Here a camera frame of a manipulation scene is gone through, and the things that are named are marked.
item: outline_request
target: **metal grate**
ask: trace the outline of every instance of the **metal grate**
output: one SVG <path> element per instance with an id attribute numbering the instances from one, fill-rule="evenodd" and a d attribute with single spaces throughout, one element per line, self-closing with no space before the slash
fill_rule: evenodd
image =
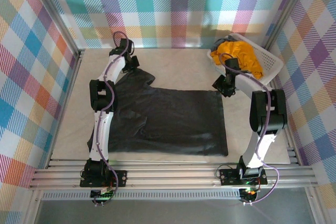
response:
<path id="1" fill-rule="evenodd" d="M 239 189 L 204 190 L 132 190 L 118 191 L 114 199 L 151 200 L 196 200 L 196 199 L 239 199 Z M 88 200 L 90 190 L 73 190 L 61 193 L 57 190 L 45 191 L 42 200 Z"/>

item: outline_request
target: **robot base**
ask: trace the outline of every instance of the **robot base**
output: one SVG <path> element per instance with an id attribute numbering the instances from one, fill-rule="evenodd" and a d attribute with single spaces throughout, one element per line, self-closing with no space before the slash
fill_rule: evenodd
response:
<path id="1" fill-rule="evenodd" d="M 257 186 L 259 181 L 261 185 L 267 185 L 267 177 L 265 170 L 262 169 L 260 177 L 250 179 L 240 179 L 239 171 L 237 169 L 220 169 L 219 177 L 221 179 L 220 184 L 222 186 Z"/>
<path id="2" fill-rule="evenodd" d="M 127 182 L 126 170 L 115 170 L 118 177 L 118 186 L 125 187 Z M 82 170 L 80 187 L 115 187 L 117 180 L 103 160 L 88 159 Z"/>

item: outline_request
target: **plaid wallpaper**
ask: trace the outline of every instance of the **plaid wallpaper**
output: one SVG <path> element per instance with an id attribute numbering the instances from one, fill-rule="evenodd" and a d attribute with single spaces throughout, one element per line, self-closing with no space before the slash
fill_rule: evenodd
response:
<path id="1" fill-rule="evenodd" d="M 55 0 L 79 48 L 113 46 L 121 30 L 136 47 L 208 48 L 228 31 L 261 42 L 281 0 Z"/>
<path id="2" fill-rule="evenodd" d="M 274 18 L 272 20 L 272 23 L 270 24 L 270 26 L 268 27 L 268 30 L 266 32 L 266 35 L 261 43 L 262 46 L 264 46 L 269 38 L 269 36 L 271 35 L 271 33 L 273 32 L 275 25 L 277 24 L 277 22 L 280 19 L 280 15 L 283 12 L 284 8 L 286 7 L 287 3 L 289 2 L 289 0 L 282 0 L 281 4 L 279 5 L 279 8 L 277 10 L 277 12 L 274 15 Z"/>
<path id="3" fill-rule="evenodd" d="M 271 52 L 286 64 L 288 119 L 336 223 L 336 0 L 299 0 Z"/>
<path id="4" fill-rule="evenodd" d="M 40 0 L 0 0 L 0 223 L 44 164 L 75 62 Z"/>

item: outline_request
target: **white table surface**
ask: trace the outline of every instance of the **white table surface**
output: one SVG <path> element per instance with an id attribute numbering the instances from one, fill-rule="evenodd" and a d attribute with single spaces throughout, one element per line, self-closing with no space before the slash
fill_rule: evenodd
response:
<path id="1" fill-rule="evenodd" d="M 108 62 L 109 49 L 87 49 L 80 66 L 52 158 L 88 159 L 86 142 L 94 126 L 89 82 L 96 79 Z M 155 76 L 152 87 L 177 90 L 214 90 L 219 73 L 211 66 L 206 49 L 136 49 L 140 67 Z M 245 152 L 252 130 L 249 126 L 250 99 L 241 91 L 223 97 L 229 155 L 196 156 L 168 153 L 110 153 L 109 160 L 170 162 L 233 162 Z M 290 163 L 282 131 L 265 157 L 267 163 Z"/>

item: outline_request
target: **plastic basket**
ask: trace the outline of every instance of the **plastic basket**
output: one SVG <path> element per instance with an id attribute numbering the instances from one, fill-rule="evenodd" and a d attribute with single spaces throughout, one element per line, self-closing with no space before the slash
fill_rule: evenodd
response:
<path id="1" fill-rule="evenodd" d="M 264 76 L 259 79 L 259 81 L 262 84 L 267 85 L 280 72 L 280 70 L 284 66 L 284 63 L 278 57 L 266 51 L 261 46 L 258 46 L 257 44 L 253 43 L 244 36 L 240 34 L 230 34 L 230 35 L 237 40 L 246 41 L 253 47 L 254 53 L 260 65 L 262 66 L 262 70 L 264 73 Z M 210 50 L 207 52 L 207 56 L 209 57 L 211 64 L 214 66 L 214 68 L 221 74 L 225 75 L 225 68 L 222 65 L 215 64 L 214 60 L 211 57 Z"/>

